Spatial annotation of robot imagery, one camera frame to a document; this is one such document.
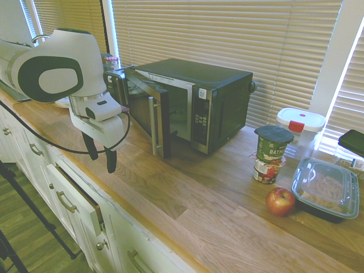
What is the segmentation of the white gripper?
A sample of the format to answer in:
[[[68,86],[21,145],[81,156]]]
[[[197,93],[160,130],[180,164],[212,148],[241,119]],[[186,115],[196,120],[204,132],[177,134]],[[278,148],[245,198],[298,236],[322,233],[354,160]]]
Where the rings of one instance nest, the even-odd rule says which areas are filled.
[[[92,160],[98,158],[98,152],[94,140],[102,144],[105,149],[107,171],[113,173],[117,165],[117,152],[111,148],[120,148],[123,146],[123,122],[119,116],[106,119],[101,122],[93,119],[81,119],[70,111],[73,125],[82,131],[82,137],[86,149]]]

